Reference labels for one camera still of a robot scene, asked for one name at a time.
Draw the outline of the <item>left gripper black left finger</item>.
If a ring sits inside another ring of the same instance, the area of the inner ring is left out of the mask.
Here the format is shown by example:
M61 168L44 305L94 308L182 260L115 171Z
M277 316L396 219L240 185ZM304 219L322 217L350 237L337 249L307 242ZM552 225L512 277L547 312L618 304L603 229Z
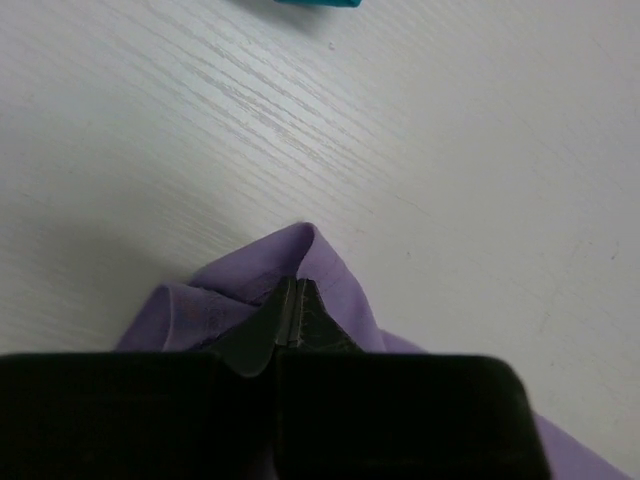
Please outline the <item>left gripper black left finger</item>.
M212 344L212 351L243 378L261 375L277 349L298 344L297 307L298 281L284 277L253 315Z

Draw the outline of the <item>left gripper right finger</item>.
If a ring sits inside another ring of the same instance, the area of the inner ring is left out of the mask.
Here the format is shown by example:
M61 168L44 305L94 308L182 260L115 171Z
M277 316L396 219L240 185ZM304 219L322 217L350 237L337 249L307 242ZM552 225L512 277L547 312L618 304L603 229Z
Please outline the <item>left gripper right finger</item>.
M296 281L288 347L303 352L358 353L362 349L327 312L317 284Z

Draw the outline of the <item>purple t shirt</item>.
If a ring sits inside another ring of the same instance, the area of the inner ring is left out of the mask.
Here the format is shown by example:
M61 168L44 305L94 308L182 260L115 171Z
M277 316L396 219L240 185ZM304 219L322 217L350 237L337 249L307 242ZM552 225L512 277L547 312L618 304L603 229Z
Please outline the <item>purple t shirt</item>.
M284 277L317 284L358 353L279 348L254 378L212 344ZM529 407L504 362L429 355L380 329L343 260L296 223L157 287L118 344L134 457L154 479L618 479L621 472Z

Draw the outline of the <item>teal t shirt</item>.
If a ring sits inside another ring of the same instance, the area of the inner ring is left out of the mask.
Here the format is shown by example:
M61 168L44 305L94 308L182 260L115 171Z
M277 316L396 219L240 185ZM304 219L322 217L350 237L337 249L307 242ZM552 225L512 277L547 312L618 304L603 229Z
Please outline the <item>teal t shirt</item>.
M357 8L362 3L362 0L275 0L275 2L313 7Z

